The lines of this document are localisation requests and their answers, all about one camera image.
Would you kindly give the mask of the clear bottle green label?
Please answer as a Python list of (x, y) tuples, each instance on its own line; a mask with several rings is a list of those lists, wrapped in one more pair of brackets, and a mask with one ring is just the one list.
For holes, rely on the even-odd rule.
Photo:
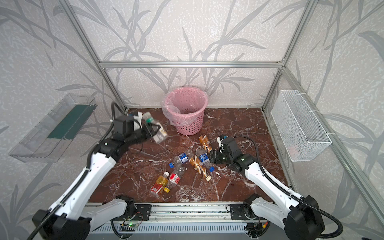
[(169, 137), (168, 133), (166, 132), (162, 124), (158, 120), (154, 119), (150, 112), (144, 113), (143, 119), (149, 125), (149, 127), (153, 129), (154, 131), (153, 140), (157, 144), (162, 143)]

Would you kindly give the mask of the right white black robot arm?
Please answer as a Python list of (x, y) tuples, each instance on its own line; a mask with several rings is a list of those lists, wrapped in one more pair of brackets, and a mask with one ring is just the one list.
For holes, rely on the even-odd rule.
[(260, 154), (244, 154), (235, 137), (220, 135), (220, 160), (227, 166), (256, 184), (272, 200), (262, 197), (250, 198), (250, 211), (253, 217), (264, 218), (285, 231), (290, 240), (333, 239), (344, 231), (343, 224), (331, 214), (321, 210), (311, 196), (303, 197), (280, 182), (262, 165)]

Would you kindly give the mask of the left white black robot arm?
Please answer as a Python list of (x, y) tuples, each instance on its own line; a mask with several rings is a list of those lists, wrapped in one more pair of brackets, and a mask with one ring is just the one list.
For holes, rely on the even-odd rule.
[(87, 210), (86, 204), (107, 173), (129, 147), (152, 139), (161, 129), (149, 112), (135, 112), (113, 120), (107, 133), (91, 149), (86, 166), (65, 193), (47, 210), (33, 216), (32, 240), (40, 234), (45, 240), (84, 240), (107, 221), (135, 214), (134, 200), (120, 196)]

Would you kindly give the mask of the clear plastic bin liner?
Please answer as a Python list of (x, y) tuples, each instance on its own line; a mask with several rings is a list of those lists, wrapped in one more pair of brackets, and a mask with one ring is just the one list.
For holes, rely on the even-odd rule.
[(174, 89), (165, 95), (161, 103), (163, 114), (174, 126), (186, 126), (193, 121), (189, 116), (191, 105), (188, 89), (188, 87)]

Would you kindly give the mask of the pink perforated plastic bin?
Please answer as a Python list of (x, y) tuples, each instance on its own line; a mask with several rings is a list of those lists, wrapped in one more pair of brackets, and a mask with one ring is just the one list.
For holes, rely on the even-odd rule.
[(207, 93), (201, 89), (180, 87), (166, 94), (161, 107), (165, 117), (180, 134), (191, 136), (203, 126), (208, 101)]

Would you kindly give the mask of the small water bottle blue label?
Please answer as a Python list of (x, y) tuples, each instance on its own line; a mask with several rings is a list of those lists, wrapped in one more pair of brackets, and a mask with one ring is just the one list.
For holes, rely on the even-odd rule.
[(199, 158), (200, 162), (202, 165), (205, 166), (205, 168), (209, 171), (209, 172), (214, 172), (215, 171), (215, 168), (214, 166), (212, 165), (212, 163), (210, 162), (210, 159), (208, 157), (208, 153), (207, 151), (205, 150), (204, 147), (198, 147), (197, 150), (196, 150), (196, 155), (197, 157)]

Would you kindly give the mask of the clear bottle blue cap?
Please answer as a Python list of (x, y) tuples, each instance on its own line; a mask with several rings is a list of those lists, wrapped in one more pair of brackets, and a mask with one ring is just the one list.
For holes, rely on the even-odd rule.
[(186, 151), (182, 152), (180, 155), (177, 155), (170, 163), (170, 168), (178, 168), (182, 166), (183, 164), (189, 162), (190, 158), (192, 157), (193, 152), (190, 149), (187, 149)]

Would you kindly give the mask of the clear bottle red label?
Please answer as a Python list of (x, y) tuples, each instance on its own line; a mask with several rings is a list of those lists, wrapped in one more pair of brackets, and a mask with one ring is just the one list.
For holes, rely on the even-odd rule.
[(184, 167), (184, 166), (181, 166), (181, 167), (178, 167), (177, 169), (175, 169), (169, 179), (168, 179), (168, 183), (166, 185), (166, 187), (164, 188), (164, 191), (166, 193), (169, 193), (170, 192), (170, 189), (172, 189), (173, 187), (177, 186), (182, 178), (182, 176), (184, 175), (184, 173), (186, 172), (187, 168)]

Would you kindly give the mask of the yellow drink bottle red label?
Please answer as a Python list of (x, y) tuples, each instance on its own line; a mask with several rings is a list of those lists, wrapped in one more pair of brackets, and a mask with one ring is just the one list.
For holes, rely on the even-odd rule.
[(156, 179), (155, 183), (150, 188), (150, 194), (153, 197), (158, 198), (161, 195), (164, 188), (168, 184), (169, 176), (170, 176), (169, 172), (164, 172), (162, 176), (159, 176)]

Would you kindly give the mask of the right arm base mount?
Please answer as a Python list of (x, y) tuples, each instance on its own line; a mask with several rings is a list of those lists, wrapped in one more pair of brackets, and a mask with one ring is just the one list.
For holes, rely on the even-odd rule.
[(228, 212), (231, 214), (231, 220), (261, 220), (262, 218), (256, 216), (251, 208), (251, 203), (259, 197), (260, 195), (253, 194), (240, 204), (230, 204)]

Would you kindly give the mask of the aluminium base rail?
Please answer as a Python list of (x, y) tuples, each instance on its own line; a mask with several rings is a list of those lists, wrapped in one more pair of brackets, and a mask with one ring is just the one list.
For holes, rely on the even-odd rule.
[[(150, 218), (143, 221), (141, 225), (149, 223), (227, 223), (227, 222), (245, 222), (258, 223), (270, 221), (272, 223), (282, 224), (288, 217), (288, 213), (298, 205), (294, 200), (289, 199), (286, 207), (280, 207), (257, 198), (251, 203), (251, 208), (256, 216), (262, 218), (256, 220), (231, 220), (231, 214), (228, 212), (230, 204), (240, 204), (242, 202), (152, 202), (136, 203), (152, 205)], [(111, 207), (108, 204), (86, 204), (82, 217), (97, 217), (101, 224), (123, 215), (120, 213), (121, 207)]]

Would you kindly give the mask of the clear acrylic wall shelf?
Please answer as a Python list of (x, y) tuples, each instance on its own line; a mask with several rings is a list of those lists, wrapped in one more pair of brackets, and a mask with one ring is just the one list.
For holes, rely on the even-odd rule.
[(97, 106), (94, 97), (67, 94), (9, 156), (23, 163), (56, 163)]

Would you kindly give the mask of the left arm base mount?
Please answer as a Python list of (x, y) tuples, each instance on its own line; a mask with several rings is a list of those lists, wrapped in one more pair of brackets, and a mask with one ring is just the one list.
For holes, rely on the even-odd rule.
[(128, 221), (148, 221), (152, 205), (150, 204), (136, 204), (135, 200), (131, 197), (119, 195), (116, 199), (120, 199), (127, 203), (123, 215), (115, 218), (115, 220), (128, 220)]

